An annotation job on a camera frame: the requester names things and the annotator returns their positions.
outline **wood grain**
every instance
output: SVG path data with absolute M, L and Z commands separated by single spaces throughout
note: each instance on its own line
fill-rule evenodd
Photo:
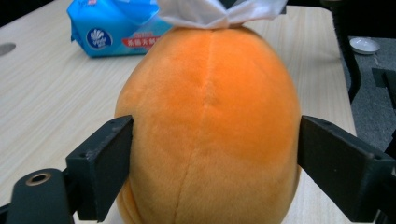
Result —
M 113 118 L 121 87 L 142 58 L 86 56 L 70 42 L 70 3 L 54 1 L 0 29 L 0 44 L 17 45 L 0 56 L 0 205 L 9 203 L 14 183 L 24 175 L 65 168 L 64 158 Z M 288 67 L 304 114 L 355 134 L 328 11 L 288 7 L 274 21 L 246 26 L 261 34 Z M 105 223 L 121 223 L 116 206 Z M 349 222 L 302 173 L 284 223 Z

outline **light wood surface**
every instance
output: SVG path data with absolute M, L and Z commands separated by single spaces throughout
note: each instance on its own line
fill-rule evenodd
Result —
M 64 158 L 113 118 L 121 87 L 142 58 L 86 56 L 70 42 L 70 2 L 56 0 L 0 29 L 0 45 L 17 45 L 0 56 L 0 205 L 10 202 L 24 175 L 65 168 Z M 330 12 L 288 7 L 274 21 L 246 26 L 263 35 L 288 67 L 305 115 L 355 134 Z M 116 206 L 105 223 L 121 223 Z M 284 223 L 349 221 L 303 172 Z

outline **white object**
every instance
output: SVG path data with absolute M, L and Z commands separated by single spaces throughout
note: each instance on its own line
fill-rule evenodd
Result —
M 352 38 L 349 44 L 355 52 L 360 54 L 374 54 L 379 50 L 379 44 L 369 38 Z
M 157 0 L 159 16 L 175 26 L 219 29 L 246 21 L 272 20 L 287 0 L 237 0 L 226 9 L 219 0 Z

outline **gray carpet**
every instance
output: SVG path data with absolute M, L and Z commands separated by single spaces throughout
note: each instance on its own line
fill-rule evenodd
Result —
M 352 103 L 357 136 L 384 151 L 396 130 L 396 114 L 386 88 L 377 87 L 372 68 L 396 71 L 396 39 L 372 38 L 380 45 L 374 55 L 355 53 L 361 70 L 361 89 Z M 350 77 L 344 65 L 346 83 Z

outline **orange plush toy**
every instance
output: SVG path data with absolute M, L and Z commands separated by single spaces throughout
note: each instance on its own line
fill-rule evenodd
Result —
M 120 93 L 116 117 L 134 117 L 118 197 L 125 223 L 280 223 L 299 179 L 301 114 L 288 71 L 259 35 L 229 28 L 248 0 L 229 9 L 158 2 L 170 22 L 164 14 L 177 3 L 229 14 L 215 27 L 174 22 Z

